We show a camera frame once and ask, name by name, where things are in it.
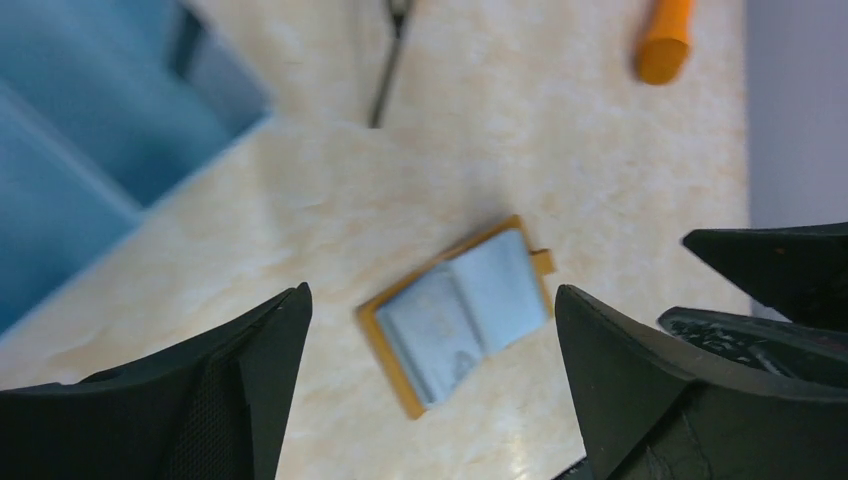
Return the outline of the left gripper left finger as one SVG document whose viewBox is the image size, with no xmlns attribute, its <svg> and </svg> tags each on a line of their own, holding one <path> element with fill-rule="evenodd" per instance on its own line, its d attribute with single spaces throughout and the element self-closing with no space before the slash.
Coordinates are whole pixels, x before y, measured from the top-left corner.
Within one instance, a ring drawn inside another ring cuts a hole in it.
<svg viewBox="0 0 848 480">
<path fill-rule="evenodd" d="M 307 284 L 75 384 L 1 394 L 5 479 L 272 479 L 312 317 Z"/>
</svg>

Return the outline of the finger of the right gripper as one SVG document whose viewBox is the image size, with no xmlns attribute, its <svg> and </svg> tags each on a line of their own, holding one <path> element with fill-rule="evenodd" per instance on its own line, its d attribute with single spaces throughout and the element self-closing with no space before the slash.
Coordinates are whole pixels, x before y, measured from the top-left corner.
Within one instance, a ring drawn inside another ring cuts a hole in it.
<svg viewBox="0 0 848 480">
<path fill-rule="evenodd" d="M 847 335 L 793 323 L 673 307 L 658 319 L 668 334 L 754 369 L 822 385 L 847 386 Z"/>
<path fill-rule="evenodd" d="M 807 327 L 847 330 L 847 224 L 697 229 L 682 245 L 759 304 Z"/>
</svg>

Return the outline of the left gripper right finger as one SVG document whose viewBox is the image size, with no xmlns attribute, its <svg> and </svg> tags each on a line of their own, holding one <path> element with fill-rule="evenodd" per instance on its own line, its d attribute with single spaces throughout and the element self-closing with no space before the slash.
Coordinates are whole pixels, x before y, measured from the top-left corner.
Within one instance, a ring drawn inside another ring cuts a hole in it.
<svg viewBox="0 0 848 480">
<path fill-rule="evenodd" d="M 563 285 L 557 334 L 597 479 L 843 479 L 847 386 L 741 365 Z"/>
</svg>

